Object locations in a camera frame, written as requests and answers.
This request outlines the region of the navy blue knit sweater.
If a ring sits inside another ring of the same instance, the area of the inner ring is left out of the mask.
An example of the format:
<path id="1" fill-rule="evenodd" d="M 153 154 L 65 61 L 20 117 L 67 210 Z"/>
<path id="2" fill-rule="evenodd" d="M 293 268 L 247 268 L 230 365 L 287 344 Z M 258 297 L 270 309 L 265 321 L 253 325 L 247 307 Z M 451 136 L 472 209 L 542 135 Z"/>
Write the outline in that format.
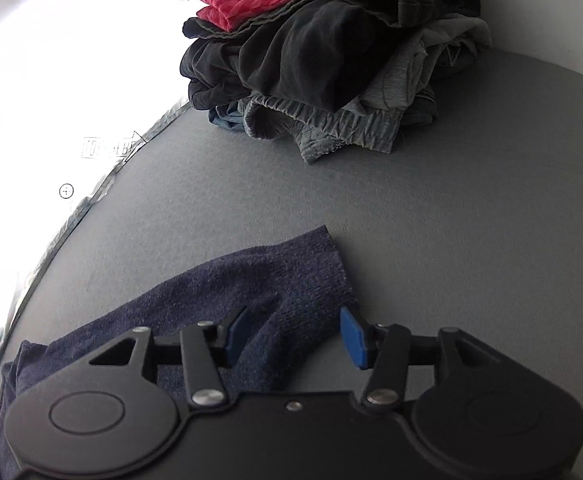
<path id="1" fill-rule="evenodd" d="M 25 340 L 1 370 L 0 479 L 19 474 L 4 437 L 4 419 L 16 398 L 136 326 L 171 336 L 184 326 L 220 322 L 247 307 L 247 344 L 221 377 L 231 396 L 269 393 L 288 386 L 309 356 L 338 334 L 341 308 L 356 305 L 337 246 L 321 226 L 281 244 L 195 266 L 49 344 Z"/>

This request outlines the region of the printed white plastic window sheet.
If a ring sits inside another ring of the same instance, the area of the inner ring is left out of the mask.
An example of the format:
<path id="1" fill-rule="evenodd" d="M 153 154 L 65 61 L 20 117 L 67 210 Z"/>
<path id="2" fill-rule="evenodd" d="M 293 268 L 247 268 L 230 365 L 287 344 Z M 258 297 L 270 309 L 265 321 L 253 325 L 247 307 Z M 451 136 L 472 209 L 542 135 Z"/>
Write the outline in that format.
<path id="1" fill-rule="evenodd" d="M 200 0 L 0 0 L 0 344 L 75 209 L 174 105 Z"/>

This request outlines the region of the black garment on pile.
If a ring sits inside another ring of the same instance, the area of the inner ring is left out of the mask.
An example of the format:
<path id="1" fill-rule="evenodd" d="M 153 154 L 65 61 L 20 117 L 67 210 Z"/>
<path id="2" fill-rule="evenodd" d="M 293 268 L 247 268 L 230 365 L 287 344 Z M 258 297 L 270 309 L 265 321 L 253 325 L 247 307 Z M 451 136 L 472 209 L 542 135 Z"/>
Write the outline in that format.
<path id="1" fill-rule="evenodd" d="M 431 22 L 480 10 L 480 0 L 290 0 L 232 32 L 190 18 L 180 74 L 197 110 L 257 92 L 336 112 Z"/>

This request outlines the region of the grey shorts on pile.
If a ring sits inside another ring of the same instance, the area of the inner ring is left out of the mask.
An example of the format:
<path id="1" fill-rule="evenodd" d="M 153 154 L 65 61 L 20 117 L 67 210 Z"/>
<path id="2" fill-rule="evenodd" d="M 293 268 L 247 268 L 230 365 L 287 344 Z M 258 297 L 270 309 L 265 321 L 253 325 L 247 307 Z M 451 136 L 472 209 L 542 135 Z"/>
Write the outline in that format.
<path id="1" fill-rule="evenodd" d="M 361 96 L 337 112 L 257 92 L 238 102 L 238 111 L 247 136 L 291 136 L 308 164 L 349 145 L 389 154 L 400 129 L 438 118 L 433 85 L 491 47 L 491 30 L 482 18 L 449 14 L 410 38 Z"/>

